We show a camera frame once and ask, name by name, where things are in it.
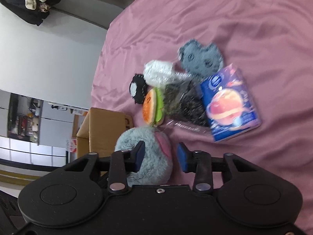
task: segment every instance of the fluffy blue plush toy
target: fluffy blue plush toy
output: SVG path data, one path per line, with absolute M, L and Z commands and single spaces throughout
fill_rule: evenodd
M 170 142 L 163 132 L 152 127 L 129 129 L 117 140 L 115 151 L 132 149 L 140 140 L 146 145 L 145 157 L 140 170 L 127 175 L 128 185 L 166 184 L 172 173 L 173 161 Z
M 178 50 L 178 57 L 184 70 L 202 78 L 217 73 L 224 66 L 222 54 L 213 42 L 203 46 L 192 39 Z

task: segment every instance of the gray cat plush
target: gray cat plush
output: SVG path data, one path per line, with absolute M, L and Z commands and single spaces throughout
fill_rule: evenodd
M 178 50 L 178 57 L 184 70 L 203 78 L 217 73 L 224 66 L 222 54 L 213 42 L 203 46 L 195 39 L 189 40 Z

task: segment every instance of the pink plush ear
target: pink plush ear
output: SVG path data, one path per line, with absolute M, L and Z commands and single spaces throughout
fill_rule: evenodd
M 166 157 L 172 160 L 172 147 L 166 134 L 163 132 L 154 132 L 154 136 L 156 137 L 156 140 L 158 141 L 163 154 L 165 154 Z

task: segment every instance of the tiled wall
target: tiled wall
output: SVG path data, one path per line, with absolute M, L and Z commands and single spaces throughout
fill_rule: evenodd
M 66 164 L 66 150 L 38 146 L 36 143 L 0 137 L 0 158 L 25 164 L 61 167 Z

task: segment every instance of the pink planet graphic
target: pink planet graphic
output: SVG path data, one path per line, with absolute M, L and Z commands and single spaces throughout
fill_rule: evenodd
M 206 108 L 207 116 L 223 126 L 233 124 L 244 110 L 240 94 L 228 88 L 218 91 Z

